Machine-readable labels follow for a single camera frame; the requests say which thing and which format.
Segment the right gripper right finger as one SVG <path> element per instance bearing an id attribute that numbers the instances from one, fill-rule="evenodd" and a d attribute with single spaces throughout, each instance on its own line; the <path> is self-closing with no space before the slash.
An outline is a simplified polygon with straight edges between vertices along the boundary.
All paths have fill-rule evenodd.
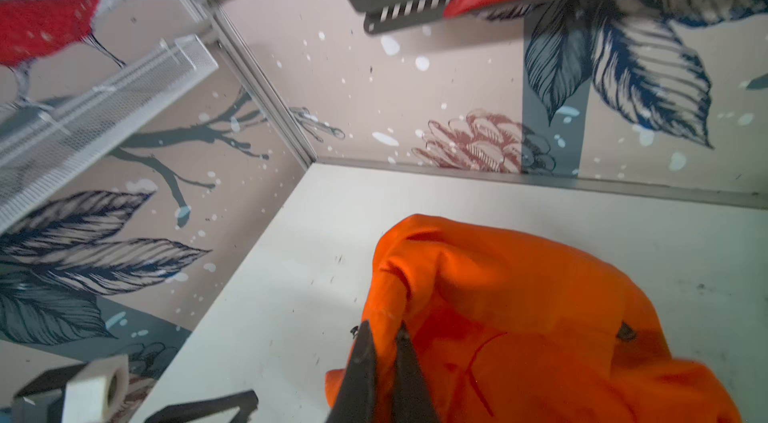
<path id="1" fill-rule="evenodd" d="M 429 389 L 419 366 L 410 334 L 404 323 L 395 338 L 395 381 L 392 421 L 395 423 L 439 423 Z"/>

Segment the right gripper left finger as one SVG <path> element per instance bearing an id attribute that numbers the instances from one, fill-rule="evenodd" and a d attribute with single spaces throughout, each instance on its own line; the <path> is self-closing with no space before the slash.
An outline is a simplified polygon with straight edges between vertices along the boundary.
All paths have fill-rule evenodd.
<path id="1" fill-rule="evenodd" d="M 377 355 L 368 320 L 356 333 L 336 400 L 327 423 L 371 423 L 377 400 Z"/>

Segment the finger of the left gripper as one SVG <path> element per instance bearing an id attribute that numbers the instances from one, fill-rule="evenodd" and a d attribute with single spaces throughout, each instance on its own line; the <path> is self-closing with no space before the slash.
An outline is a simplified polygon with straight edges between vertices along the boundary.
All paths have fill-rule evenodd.
<path id="1" fill-rule="evenodd" d="M 150 415 L 146 423 L 197 422 L 206 417 L 236 410 L 231 423 L 246 423 L 257 411 L 259 398 L 254 390 L 234 393 L 219 398 L 168 405 Z"/>

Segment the orange shorts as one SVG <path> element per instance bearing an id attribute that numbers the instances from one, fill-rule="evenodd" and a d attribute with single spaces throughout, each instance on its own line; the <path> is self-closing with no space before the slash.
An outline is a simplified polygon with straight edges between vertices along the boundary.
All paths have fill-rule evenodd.
<path id="1" fill-rule="evenodd" d="M 440 422 L 740 420 L 707 366 L 671 354 L 627 275 L 528 233 L 407 217 L 377 244 L 365 320 L 373 422 L 393 422 L 402 323 Z"/>

